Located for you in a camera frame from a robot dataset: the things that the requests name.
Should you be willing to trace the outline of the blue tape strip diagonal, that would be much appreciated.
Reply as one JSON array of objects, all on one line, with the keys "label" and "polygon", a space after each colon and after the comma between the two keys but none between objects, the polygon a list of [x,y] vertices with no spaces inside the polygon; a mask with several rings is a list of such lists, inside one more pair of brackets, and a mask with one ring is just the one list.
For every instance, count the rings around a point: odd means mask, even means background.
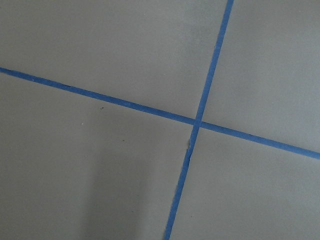
[{"label": "blue tape strip diagonal", "polygon": [[[119,105],[119,106],[123,106],[125,108],[130,108],[130,109],[134,109],[140,112],[144,112],[144,113],[148,113],[151,115],[155,115],[155,116],[159,116],[159,117],[163,117],[166,119],[170,119],[170,120],[174,120],[177,122],[182,122],[188,125],[193,125],[195,123],[195,119],[190,118],[190,117],[186,117],[183,115],[179,115],[176,113],[172,113],[172,112],[168,112],[168,111],[164,111],[164,110],[160,110],[157,108],[153,108],[153,107],[149,107],[146,105],[141,105],[138,103],[134,103],[131,101],[127,101],[127,100],[123,100],[120,98],[116,98],[116,97],[112,97],[112,96],[108,96],[105,94],[101,94],[101,93],[97,93],[94,91],[89,91],[83,88],[79,88],[79,87],[75,87],[75,86],[71,86],[71,85],[66,85],[57,81],[53,81],[53,80],[49,80],[49,79],[45,79],[42,77],[38,77],[38,76],[34,76],[34,75],[30,75],[27,73],[23,73],[23,72],[19,72],[19,71],[15,71],[15,70],[11,70],[11,69],[7,69],[7,68],[1,68],[0,72],[2,74],[6,74],[15,78],[19,78],[19,79],[23,79],[26,81],[30,81],[33,83],[38,83],[38,84],[42,84],[42,85],[46,85],[49,87],[53,87],[56,89],[60,89],[63,91],[67,91],[70,93],[75,93],[78,95],[82,95],[85,97],[89,97],[92,99],[96,99],[99,101],[103,101],[103,102],[107,102],[107,103],[111,103],[111,104],[115,104],[115,105]],[[219,126],[216,124],[212,124],[212,123],[208,123],[208,122],[201,122],[200,127],[206,130],[210,130],[210,131],[214,131],[217,133],[221,133],[221,134],[225,134],[225,135],[229,135],[229,136],[233,136],[236,138],[240,138],[243,140],[247,140],[250,142],[255,142],[261,145],[265,145],[265,146],[269,146],[269,147],[273,147],[273,148],[277,148],[280,150],[284,150],[287,152],[291,152],[291,153],[295,153],[298,155],[302,155],[302,156],[306,156],[306,157],[310,157],[310,158],[314,158],[314,159],[319,159],[320,158],[320,153],[316,152],[316,151],[312,151],[309,149],[305,149],[305,148],[301,148],[298,146],[294,146],[294,145],[290,145],[290,144],[286,144],[283,142],[279,142],[279,141],[275,141],[275,140],[271,140],[268,138],[264,138],[264,137],[260,137],[257,135],[252,135],[249,133],[245,133],[242,131],[238,131],[238,130],[234,130],[234,129],[230,129],[227,127],[223,127],[223,126]]]}]

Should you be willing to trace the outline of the blue tape strip crossing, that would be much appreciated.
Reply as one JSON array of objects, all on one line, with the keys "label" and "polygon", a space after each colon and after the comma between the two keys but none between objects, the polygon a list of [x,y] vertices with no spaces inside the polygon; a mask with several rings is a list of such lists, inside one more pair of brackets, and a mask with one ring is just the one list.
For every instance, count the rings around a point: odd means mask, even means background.
[{"label": "blue tape strip crossing", "polygon": [[205,84],[202,90],[202,94],[201,94],[201,98],[199,101],[199,105],[197,108],[197,113],[195,116],[195,120],[194,123],[192,125],[192,131],[190,134],[190,138],[189,138],[189,146],[188,149],[186,150],[185,153],[185,157],[183,160],[183,164],[181,167],[181,171],[179,174],[179,178],[178,178],[178,182],[176,185],[176,189],[175,189],[175,193],[174,193],[174,197],[172,199],[172,204],[170,207],[170,212],[168,215],[168,219],[167,219],[167,223],[165,226],[165,230],[164,230],[164,234],[163,234],[163,239],[164,240],[169,240],[171,237],[171,233],[172,233],[172,229],[175,223],[175,219],[176,219],[176,215],[178,212],[178,208],[179,208],[179,204],[180,204],[180,200],[181,200],[181,196],[182,196],[182,192],[184,189],[184,185],[186,182],[186,178],[187,178],[187,174],[188,174],[188,170],[189,170],[189,166],[190,166],[190,161],[192,158],[192,154],[194,151],[194,147],[197,141],[197,137],[198,137],[198,133],[199,133],[199,129],[202,123],[202,119],[203,119],[203,115],[204,115],[204,111],[205,111],[205,107],[207,104],[207,100],[208,100],[208,96],[210,93],[210,89],[211,89],[211,85],[214,79],[214,75],[215,75],[215,71],[217,68],[217,64],[218,64],[218,60],[219,60],[219,56],[221,53],[221,48],[223,45],[223,41],[224,41],[224,37],[226,34],[226,30],[228,27],[228,22],[230,19],[230,15],[232,12],[232,7],[233,7],[234,1],[233,0],[228,0],[224,9],[224,13],[223,13],[223,17],[222,17],[222,21],[220,24],[220,28],[219,28],[219,32],[217,35],[217,39],[216,39],[216,43],[214,46],[214,51],[212,54],[212,58],[211,58],[211,62],[209,65],[209,69],[208,69],[208,73],[205,79]]}]

